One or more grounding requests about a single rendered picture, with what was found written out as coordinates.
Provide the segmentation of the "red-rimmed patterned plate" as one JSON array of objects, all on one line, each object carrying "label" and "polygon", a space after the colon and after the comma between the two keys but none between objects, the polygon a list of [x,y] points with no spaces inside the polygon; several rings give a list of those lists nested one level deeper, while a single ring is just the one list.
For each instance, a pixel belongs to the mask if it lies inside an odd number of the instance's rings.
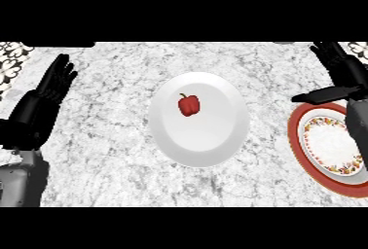
[{"label": "red-rimmed patterned plate", "polygon": [[288,121],[293,157],[313,180],[342,196],[368,197],[368,169],[339,104],[299,104]]}]

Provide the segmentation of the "white oval plate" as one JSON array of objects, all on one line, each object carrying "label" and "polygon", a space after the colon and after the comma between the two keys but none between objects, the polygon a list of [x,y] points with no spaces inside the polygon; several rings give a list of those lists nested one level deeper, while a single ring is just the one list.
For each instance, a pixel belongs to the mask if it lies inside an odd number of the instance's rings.
[{"label": "white oval plate", "polygon": [[[186,117],[178,102],[194,95],[199,111]],[[243,98],[220,76],[187,72],[157,88],[150,100],[147,124],[163,155],[191,167],[220,164],[236,153],[249,127]]]}]

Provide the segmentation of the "red bell pepper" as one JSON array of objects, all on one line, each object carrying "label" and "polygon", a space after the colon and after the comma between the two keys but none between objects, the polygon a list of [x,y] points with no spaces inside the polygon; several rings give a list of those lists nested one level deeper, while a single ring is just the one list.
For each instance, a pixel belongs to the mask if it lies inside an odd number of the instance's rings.
[{"label": "red bell pepper", "polygon": [[199,100],[194,95],[184,95],[181,93],[181,99],[178,100],[178,109],[181,114],[188,117],[199,111]]}]

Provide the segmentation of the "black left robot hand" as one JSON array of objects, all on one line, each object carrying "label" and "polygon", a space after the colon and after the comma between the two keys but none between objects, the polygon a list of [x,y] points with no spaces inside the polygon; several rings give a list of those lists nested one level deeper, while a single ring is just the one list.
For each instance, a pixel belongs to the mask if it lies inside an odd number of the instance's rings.
[{"label": "black left robot hand", "polygon": [[69,56],[60,53],[36,88],[23,95],[8,119],[0,119],[0,147],[4,150],[30,151],[45,143],[76,75]]}]

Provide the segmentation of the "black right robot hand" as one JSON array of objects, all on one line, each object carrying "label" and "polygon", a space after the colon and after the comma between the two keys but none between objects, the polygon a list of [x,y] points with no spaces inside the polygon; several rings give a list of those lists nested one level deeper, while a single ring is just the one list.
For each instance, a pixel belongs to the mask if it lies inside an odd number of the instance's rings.
[{"label": "black right robot hand", "polygon": [[333,85],[295,95],[290,101],[319,105],[341,99],[366,99],[368,68],[358,59],[344,52],[336,42],[314,42],[310,51],[327,71]]}]

